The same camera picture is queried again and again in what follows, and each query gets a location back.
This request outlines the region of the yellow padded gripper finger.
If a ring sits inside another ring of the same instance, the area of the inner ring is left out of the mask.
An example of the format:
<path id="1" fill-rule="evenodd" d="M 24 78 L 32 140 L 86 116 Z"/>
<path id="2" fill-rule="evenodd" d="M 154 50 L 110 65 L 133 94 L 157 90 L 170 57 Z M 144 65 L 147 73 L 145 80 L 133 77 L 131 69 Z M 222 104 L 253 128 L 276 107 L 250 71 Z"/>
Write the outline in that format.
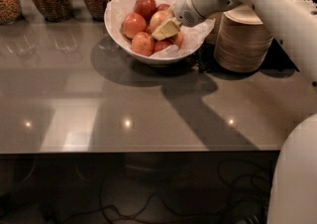
<path id="1" fill-rule="evenodd" d="M 181 23 L 175 17 L 167 17 L 152 32 L 155 40 L 161 41 L 176 35 L 180 31 Z"/>

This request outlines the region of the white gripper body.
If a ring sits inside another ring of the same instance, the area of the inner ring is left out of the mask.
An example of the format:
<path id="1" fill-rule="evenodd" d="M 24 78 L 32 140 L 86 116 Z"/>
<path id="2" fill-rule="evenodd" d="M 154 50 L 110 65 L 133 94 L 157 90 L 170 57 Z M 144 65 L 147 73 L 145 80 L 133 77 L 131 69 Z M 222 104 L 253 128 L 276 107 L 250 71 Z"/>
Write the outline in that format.
<path id="1" fill-rule="evenodd" d="M 183 26 L 194 27 L 206 19 L 206 0 L 176 0 L 173 12 Z"/>

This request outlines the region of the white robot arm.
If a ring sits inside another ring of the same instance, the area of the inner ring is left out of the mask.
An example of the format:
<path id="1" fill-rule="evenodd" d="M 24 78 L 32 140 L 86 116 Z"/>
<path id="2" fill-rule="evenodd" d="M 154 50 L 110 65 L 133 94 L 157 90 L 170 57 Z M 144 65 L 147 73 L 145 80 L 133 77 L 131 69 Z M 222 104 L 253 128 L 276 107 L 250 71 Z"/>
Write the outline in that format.
<path id="1" fill-rule="evenodd" d="M 317 13 L 305 0 L 176 0 L 173 15 L 155 28 L 153 37 L 158 41 L 172 37 L 182 26 L 194 27 L 240 4 L 256 13 L 300 72 L 316 83 Z"/>

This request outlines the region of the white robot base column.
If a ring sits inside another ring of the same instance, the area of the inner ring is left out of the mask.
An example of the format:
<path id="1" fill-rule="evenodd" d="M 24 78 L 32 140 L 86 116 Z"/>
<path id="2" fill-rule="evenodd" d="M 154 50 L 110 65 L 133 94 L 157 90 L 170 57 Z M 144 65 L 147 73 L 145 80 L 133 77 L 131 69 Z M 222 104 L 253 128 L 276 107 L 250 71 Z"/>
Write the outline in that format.
<path id="1" fill-rule="evenodd" d="M 301 122 L 280 150 L 267 224 L 317 224 L 317 114 Z"/>

